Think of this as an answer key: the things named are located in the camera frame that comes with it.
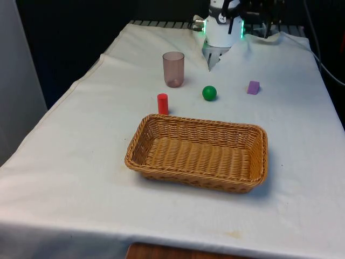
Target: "basket rim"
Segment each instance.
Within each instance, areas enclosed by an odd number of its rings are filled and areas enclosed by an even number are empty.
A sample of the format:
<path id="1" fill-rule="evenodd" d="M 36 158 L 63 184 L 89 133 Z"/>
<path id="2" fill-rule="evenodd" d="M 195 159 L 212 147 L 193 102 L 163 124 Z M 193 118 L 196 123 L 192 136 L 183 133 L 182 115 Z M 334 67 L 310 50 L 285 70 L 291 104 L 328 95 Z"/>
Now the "basket rim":
<path id="1" fill-rule="evenodd" d="M 178 169 L 175 167 L 158 167 L 158 166 L 150 166 L 150 165 L 139 165 L 135 162 L 133 162 L 132 158 L 133 158 L 133 152 L 134 149 L 136 147 L 137 144 L 137 139 L 140 137 L 140 135 L 143 132 L 143 129 L 146 125 L 146 123 L 152 119 L 152 118 L 163 118 L 165 120 L 178 120 L 178 121 L 197 121 L 198 123 L 201 124 L 215 124 L 215 125 L 228 125 L 228 126 L 232 126 L 232 127 L 237 127 L 237 128 L 242 128 L 242 127 L 252 127 L 255 128 L 257 130 L 260 131 L 261 136 L 263 138 L 263 168 L 261 169 L 260 175 L 259 177 L 257 177 L 256 179 L 252 179 L 252 180 L 246 180 L 246 179 L 238 179 L 238 178 L 234 178 L 234 177 L 230 177 L 230 178 L 222 178 L 222 177 L 218 177 L 215 175 L 205 175 L 203 171 L 197 171 L 197 170 L 186 170 L 186 169 Z M 202 179 L 207 179 L 208 177 L 210 178 L 214 178 L 217 177 L 219 179 L 219 181 L 221 182 L 227 182 L 227 183 L 235 183 L 235 184 L 242 184 L 242 185 L 247 185 L 247 186 L 256 186 L 258 184 L 263 183 L 266 178 L 267 178 L 267 170 L 268 170 L 268 139 L 267 139 L 267 133 L 266 131 L 258 126 L 258 125 L 254 125 L 254 124 L 243 124 L 243 123 L 235 123 L 235 122 L 223 122 L 223 121 L 215 121 L 215 120 L 203 120 L 203 119 L 192 119 L 192 118 L 185 118 L 185 117 L 178 117 L 178 116 L 172 116 L 172 115 L 162 115 L 162 114 L 150 114 L 147 115 L 146 117 L 144 117 L 139 126 L 138 129 L 136 130 L 132 140 L 130 141 L 128 148 L 127 148 L 127 153 L 125 156 L 125 164 L 129 169 L 135 170 L 135 171 L 139 171 L 139 172 L 145 172 L 146 170 L 150 170 L 152 173 L 152 170 L 156 171 L 156 173 L 162 173 L 162 171 L 164 171 L 165 175 L 179 175 L 179 176 L 183 176 L 184 174 L 190 174 L 190 173 L 198 173 L 201 172 L 203 173 L 200 178 Z"/>

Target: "gray wall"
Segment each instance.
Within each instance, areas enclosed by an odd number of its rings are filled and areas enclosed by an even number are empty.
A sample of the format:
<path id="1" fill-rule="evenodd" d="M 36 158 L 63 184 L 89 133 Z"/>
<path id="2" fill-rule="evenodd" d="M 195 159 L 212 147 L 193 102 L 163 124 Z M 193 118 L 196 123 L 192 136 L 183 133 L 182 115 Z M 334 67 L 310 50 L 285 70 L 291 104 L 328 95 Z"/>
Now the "gray wall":
<path id="1" fill-rule="evenodd" d="M 46 112 L 17 7 L 0 0 L 0 165 Z"/>

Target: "woven basket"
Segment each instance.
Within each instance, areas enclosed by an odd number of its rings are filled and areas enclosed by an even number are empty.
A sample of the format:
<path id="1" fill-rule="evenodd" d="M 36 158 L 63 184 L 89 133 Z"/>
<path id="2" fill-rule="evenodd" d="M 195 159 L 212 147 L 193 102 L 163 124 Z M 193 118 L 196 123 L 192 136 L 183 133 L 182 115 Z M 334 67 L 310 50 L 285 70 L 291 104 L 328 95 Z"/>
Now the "woven basket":
<path id="1" fill-rule="evenodd" d="M 149 179 L 247 193 L 267 177 L 267 134 L 256 125 L 152 114 L 125 164 Z"/>

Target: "purple block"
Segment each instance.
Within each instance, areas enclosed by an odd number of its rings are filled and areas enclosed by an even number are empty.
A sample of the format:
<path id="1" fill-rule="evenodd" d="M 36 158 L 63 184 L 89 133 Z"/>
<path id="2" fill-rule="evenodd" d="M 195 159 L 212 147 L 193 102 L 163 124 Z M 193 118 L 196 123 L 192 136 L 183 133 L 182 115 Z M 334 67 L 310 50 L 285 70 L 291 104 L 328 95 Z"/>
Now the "purple block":
<path id="1" fill-rule="evenodd" d="M 257 95 L 260 89 L 260 82 L 250 81 L 247 93 Z"/>

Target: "cup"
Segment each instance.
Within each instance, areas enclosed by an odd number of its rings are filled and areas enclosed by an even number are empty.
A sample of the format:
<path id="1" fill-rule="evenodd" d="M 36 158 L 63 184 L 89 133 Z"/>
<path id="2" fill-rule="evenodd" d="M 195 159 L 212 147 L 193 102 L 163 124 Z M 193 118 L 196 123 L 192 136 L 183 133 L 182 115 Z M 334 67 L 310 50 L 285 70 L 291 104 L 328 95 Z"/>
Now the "cup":
<path id="1" fill-rule="evenodd" d="M 180 87 L 184 80 L 184 54 L 167 52 L 163 55 L 164 81 L 169 87 Z"/>

